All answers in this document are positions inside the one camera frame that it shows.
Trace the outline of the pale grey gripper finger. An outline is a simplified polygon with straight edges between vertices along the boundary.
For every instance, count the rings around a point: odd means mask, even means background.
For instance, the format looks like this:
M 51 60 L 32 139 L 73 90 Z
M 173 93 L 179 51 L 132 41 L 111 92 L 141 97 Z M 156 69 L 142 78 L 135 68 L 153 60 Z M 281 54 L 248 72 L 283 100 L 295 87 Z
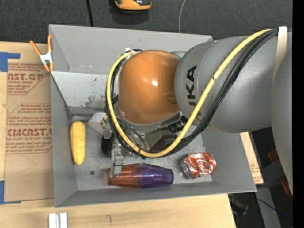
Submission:
M 111 151 L 111 178 L 122 173 L 123 154 L 121 144 L 116 144 Z

